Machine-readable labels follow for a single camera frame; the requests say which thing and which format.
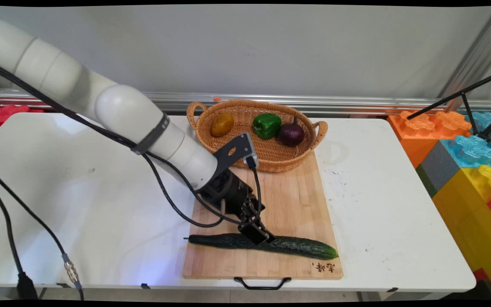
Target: green bell pepper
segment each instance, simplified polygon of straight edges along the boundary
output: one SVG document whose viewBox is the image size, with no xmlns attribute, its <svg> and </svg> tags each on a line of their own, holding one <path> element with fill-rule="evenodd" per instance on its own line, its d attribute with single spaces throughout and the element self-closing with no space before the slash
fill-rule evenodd
<svg viewBox="0 0 491 307">
<path fill-rule="evenodd" d="M 253 120 L 253 131 L 263 140 L 273 138 L 280 126 L 281 118 L 272 113 L 261 114 Z"/>
</svg>

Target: wicker basket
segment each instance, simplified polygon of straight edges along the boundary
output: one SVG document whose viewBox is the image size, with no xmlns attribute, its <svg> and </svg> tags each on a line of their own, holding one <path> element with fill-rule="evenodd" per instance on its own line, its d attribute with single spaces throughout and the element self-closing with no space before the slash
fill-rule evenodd
<svg viewBox="0 0 491 307">
<path fill-rule="evenodd" d="M 197 107 L 201 107 L 204 111 L 194 121 L 194 111 Z M 232 130 L 221 137 L 214 137 L 210 134 L 210 127 L 214 118 L 223 112 L 229 112 L 234 118 L 234 126 Z M 304 140 L 296 147 L 286 146 L 271 138 L 263 140 L 253 132 L 253 119 L 262 113 L 274 113 L 281 118 L 283 124 L 293 122 L 293 118 L 297 117 L 297 123 L 304 129 Z M 251 134 L 251 139 L 255 145 L 257 156 L 259 157 L 260 171 L 288 171 L 297 167 L 306 156 L 323 140 L 327 133 L 327 123 L 324 121 L 312 124 L 306 115 L 299 111 L 280 104 L 272 104 L 267 102 L 251 101 L 251 100 L 229 100 L 217 103 L 212 107 L 207 108 L 199 102 L 193 102 L 187 108 L 187 118 L 189 123 L 196 130 L 196 136 L 200 143 L 210 150 L 216 152 L 227 142 L 235 138 L 238 134 L 248 132 Z M 316 133 L 315 128 L 319 126 L 319 132 Z M 233 164 L 238 167 L 247 167 L 242 160 L 238 160 Z"/>
</svg>

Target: red onion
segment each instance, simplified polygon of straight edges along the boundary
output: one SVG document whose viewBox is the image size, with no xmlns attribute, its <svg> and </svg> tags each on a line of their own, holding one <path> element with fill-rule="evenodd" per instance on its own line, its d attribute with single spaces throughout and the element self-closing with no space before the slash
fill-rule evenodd
<svg viewBox="0 0 491 307">
<path fill-rule="evenodd" d="M 293 124 L 281 125 L 276 139 L 287 146 L 297 146 L 304 140 L 304 130 L 297 124 L 296 116 Z"/>
</svg>

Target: green cucumber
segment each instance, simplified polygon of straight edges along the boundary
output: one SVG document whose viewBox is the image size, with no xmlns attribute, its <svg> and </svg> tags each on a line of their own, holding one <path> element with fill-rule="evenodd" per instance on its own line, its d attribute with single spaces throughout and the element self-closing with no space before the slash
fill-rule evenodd
<svg viewBox="0 0 491 307">
<path fill-rule="evenodd" d="M 190 235 L 189 242 L 222 249 L 259 249 L 261 251 L 290 253 L 321 260 L 338 257 L 337 251 L 333 247 L 303 237 L 278 236 L 271 243 L 255 245 L 241 233 L 224 233 L 222 235 Z"/>
</svg>

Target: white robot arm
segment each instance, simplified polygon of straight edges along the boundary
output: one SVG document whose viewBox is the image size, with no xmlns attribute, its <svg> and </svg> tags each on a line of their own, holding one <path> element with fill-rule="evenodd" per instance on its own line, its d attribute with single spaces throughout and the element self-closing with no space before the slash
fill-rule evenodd
<svg viewBox="0 0 491 307">
<path fill-rule="evenodd" d="M 230 220 L 208 207 L 221 218 L 238 224 L 238 230 L 253 243 L 269 243 L 275 239 L 260 221 L 260 212 L 265 208 L 260 191 L 257 191 L 257 200 L 253 189 L 228 170 L 239 157 L 232 161 L 235 154 L 232 157 L 219 152 L 212 155 L 172 124 L 140 91 L 92 72 L 60 49 L 2 20 L 0 70 L 33 87 L 32 91 L 138 144 L 132 148 L 137 154 L 150 152 L 179 169 L 196 196 L 201 195 L 219 210 L 224 207 L 225 214 L 238 216 L 239 221 Z M 240 157 L 247 159 L 247 164 L 255 169 L 257 155 L 249 135 L 240 134 L 233 141 L 245 144 L 242 153 L 247 153 Z M 232 145 L 227 145 L 228 152 Z M 177 176 L 168 164 L 148 159 Z"/>
<path fill-rule="evenodd" d="M 60 49 L 2 20 L 0 67 L 64 107 L 135 143 L 164 118 L 140 91 L 89 70 Z M 217 167 L 217 159 L 210 152 L 171 122 L 148 151 L 175 165 L 197 190 Z M 175 175 L 166 164 L 152 160 Z"/>
</svg>

